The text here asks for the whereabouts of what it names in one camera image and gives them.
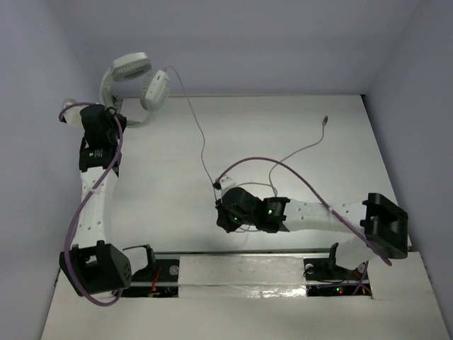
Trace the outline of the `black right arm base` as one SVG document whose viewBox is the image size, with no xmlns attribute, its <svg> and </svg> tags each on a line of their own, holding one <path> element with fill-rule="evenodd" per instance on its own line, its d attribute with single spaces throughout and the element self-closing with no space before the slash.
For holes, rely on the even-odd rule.
<svg viewBox="0 0 453 340">
<path fill-rule="evenodd" d="M 335 243 L 327 257 L 304 260 L 303 276 L 306 279 L 306 295 L 311 298 L 372 297 L 367 274 L 368 263 L 361 263 L 353 270 L 340 267 L 336 263 L 337 248 L 338 243 Z"/>
</svg>

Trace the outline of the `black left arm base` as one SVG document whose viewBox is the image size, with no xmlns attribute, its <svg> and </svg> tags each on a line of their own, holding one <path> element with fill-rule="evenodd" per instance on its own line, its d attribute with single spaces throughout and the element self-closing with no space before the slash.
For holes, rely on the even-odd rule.
<svg viewBox="0 0 453 340">
<path fill-rule="evenodd" d="M 132 282 L 123 298 L 177 298 L 180 257 L 158 255 L 149 244 L 124 248 L 130 260 Z"/>
</svg>

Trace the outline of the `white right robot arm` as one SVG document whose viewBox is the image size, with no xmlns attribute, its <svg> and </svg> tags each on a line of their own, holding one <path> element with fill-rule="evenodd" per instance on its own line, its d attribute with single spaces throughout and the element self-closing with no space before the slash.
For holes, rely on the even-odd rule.
<svg viewBox="0 0 453 340">
<path fill-rule="evenodd" d="M 343 278 L 376 257 L 390 265 L 408 256 L 408 213 L 380 193 L 369 193 L 358 203 L 330 205 L 324 200 L 260 199 L 233 187 L 216 200 L 215 208 L 217 226 L 227 233 L 250 225 L 268 234 L 305 230 L 351 234 L 349 240 L 331 246 L 326 268 L 334 278 Z"/>
</svg>

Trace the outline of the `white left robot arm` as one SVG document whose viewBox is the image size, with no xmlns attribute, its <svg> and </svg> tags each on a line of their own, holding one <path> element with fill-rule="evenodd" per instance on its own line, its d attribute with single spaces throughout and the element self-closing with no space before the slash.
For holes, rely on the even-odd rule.
<svg viewBox="0 0 453 340">
<path fill-rule="evenodd" d="M 59 266 L 76 294 L 96 305 L 96 294 L 118 300 L 133 282 L 155 281 L 161 272 L 153 249 L 130 263 L 111 242 L 113 194 L 119 179 L 123 133 L 127 120 L 113 107 L 67 101 L 59 121 L 82 128 L 79 148 L 81 203 L 74 213 L 59 255 Z"/>
</svg>

